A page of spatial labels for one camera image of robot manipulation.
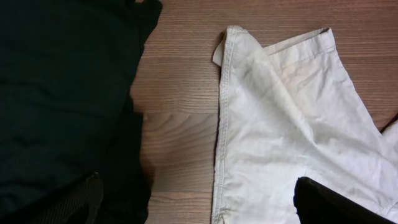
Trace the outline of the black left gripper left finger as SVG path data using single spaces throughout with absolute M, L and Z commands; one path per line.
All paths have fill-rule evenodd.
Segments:
M 103 183 L 94 172 L 41 200 L 29 223 L 94 224 L 102 200 Z

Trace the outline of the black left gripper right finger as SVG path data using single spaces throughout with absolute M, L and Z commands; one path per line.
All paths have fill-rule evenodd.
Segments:
M 294 206 L 301 224 L 393 224 L 308 177 L 300 177 Z

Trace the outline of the beige khaki shorts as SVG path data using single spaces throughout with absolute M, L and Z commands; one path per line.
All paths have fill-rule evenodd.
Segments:
M 213 223 L 298 223 L 300 177 L 397 221 L 397 125 L 374 125 L 331 29 L 263 47 L 229 26 L 213 61 L 221 67 Z

